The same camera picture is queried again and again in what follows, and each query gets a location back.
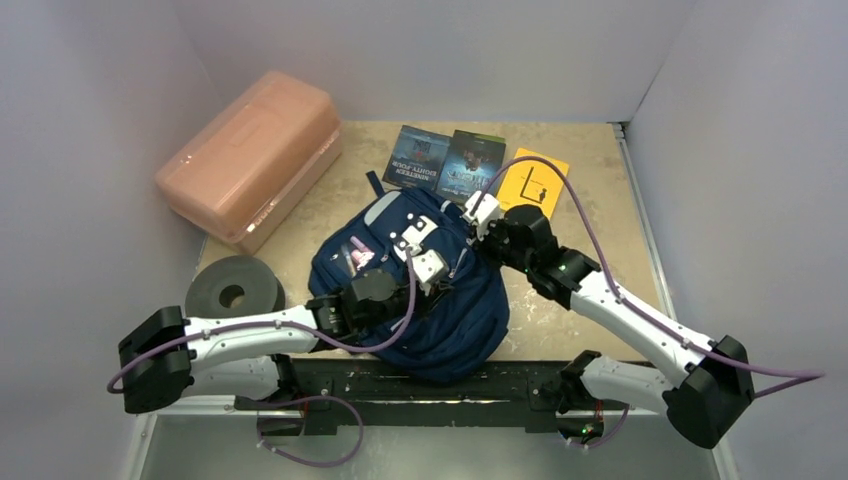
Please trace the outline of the yellow paperback book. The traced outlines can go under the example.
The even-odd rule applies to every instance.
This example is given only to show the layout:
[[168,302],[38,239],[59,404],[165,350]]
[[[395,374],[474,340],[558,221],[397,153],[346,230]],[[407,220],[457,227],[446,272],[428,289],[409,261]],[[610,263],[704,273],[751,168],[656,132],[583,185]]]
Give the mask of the yellow paperback book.
[[550,219],[563,188],[564,183],[552,167],[526,161],[504,173],[496,198],[504,211],[518,205],[535,205]]

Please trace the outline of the navy blue student backpack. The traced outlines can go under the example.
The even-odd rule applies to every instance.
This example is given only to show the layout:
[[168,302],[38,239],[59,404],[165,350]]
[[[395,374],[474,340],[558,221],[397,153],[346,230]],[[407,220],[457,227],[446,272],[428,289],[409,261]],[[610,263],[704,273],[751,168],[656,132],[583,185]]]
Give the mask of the navy blue student backpack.
[[[423,188],[385,190],[374,172],[367,175],[375,200],[329,236],[311,260],[309,291],[323,296],[347,286],[353,278],[380,269],[398,282],[408,280],[407,267],[396,252],[403,232],[420,219],[435,228],[420,242],[424,251],[438,252],[448,266],[441,280],[445,295],[433,306],[419,295],[413,318],[392,345],[387,340],[399,328],[394,320],[368,328],[359,336],[363,347],[381,345],[377,357],[425,380],[449,383],[479,368],[508,332],[509,302],[499,270],[467,243],[470,233],[463,211],[455,203]],[[350,236],[362,239],[374,252],[367,266],[352,276],[340,259],[340,245]]]

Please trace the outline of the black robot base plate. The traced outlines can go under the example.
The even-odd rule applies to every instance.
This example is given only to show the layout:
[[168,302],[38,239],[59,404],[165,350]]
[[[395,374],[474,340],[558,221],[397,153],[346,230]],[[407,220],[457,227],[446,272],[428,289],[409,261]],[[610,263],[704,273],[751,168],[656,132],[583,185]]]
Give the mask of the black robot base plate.
[[333,435],[341,426],[521,428],[595,439],[612,427],[606,411],[563,382],[564,361],[491,361],[448,384],[414,378],[376,360],[297,359],[277,392],[237,397],[234,408],[261,418],[271,436]]

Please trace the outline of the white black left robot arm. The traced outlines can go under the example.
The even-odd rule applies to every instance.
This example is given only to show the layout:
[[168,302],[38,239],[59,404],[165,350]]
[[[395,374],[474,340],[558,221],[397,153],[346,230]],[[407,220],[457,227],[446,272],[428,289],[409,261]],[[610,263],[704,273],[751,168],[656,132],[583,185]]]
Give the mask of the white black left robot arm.
[[107,384],[128,414],[150,413],[196,395],[235,395],[284,409],[298,382],[274,364],[277,356],[341,349],[362,353],[354,339],[367,328],[398,320],[391,345],[410,323],[418,280],[370,270],[333,294],[281,311],[229,318],[186,317],[162,307],[118,344],[120,369]]

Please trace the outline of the dark blue paperback book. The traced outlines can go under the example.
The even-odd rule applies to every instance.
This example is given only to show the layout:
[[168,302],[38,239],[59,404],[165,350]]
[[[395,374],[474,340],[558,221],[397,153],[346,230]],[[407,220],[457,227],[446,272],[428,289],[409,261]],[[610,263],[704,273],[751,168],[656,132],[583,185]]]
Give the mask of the dark blue paperback book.
[[506,153],[503,137],[455,130],[435,193],[460,205],[481,190],[502,167]]

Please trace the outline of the Nineteen Eighty-Four paperback book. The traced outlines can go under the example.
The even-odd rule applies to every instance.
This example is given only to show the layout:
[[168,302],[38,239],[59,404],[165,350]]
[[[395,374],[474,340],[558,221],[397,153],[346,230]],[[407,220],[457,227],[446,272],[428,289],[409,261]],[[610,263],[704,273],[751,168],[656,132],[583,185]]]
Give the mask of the Nineteen Eighty-Four paperback book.
[[451,137],[403,125],[382,180],[398,187],[433,191],[450,146]]

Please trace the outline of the pink highlighter marker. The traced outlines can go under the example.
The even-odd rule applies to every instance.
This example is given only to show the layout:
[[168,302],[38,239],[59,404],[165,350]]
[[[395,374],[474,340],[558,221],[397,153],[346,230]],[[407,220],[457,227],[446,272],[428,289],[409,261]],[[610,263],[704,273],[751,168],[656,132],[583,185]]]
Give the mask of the pink highlighter marker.
[[374,258],[374,252],[362,239],[350,236],[340,245],[339,256],[348,272],[354,276]]

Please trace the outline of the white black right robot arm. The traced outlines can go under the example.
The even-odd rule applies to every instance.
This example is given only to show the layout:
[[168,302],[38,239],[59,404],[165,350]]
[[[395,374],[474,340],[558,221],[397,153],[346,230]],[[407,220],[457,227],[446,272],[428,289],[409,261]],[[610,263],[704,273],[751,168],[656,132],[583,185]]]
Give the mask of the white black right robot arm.
[[560,373],[564,410],[621,402],[664,415],[690,443],[712,449],[752,404],[742,343],[729,335],[714,340],[632,297],[597,261],[560,245],[540,208],[502,211],[486,196],[469,202],[463,217],[470,245],[487,260],[524,273],[541,297],[597,323],[647,360],[635,365],[581,353]]

